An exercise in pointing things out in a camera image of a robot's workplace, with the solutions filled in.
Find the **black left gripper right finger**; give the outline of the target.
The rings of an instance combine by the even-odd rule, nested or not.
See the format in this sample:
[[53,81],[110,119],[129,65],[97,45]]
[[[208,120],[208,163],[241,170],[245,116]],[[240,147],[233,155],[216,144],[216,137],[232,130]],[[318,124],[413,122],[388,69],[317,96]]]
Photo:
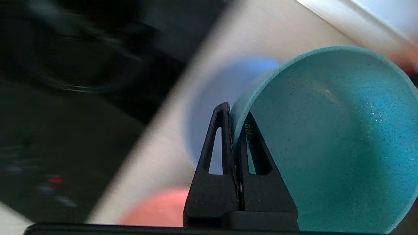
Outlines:
[[257,122],[248,113],[238,139],[239,218],[248,229],[299,229],[298,210]]

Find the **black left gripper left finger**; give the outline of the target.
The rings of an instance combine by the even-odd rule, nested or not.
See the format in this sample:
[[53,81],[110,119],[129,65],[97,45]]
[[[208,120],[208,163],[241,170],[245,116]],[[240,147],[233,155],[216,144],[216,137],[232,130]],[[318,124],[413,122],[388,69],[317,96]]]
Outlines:
[[[209,172],[216,131],[221,130],[222,174]],[[216,106],[183,210],[185,228],[222,228],[227,213],[239,208],[237,179],[232,155],[230,106]]]

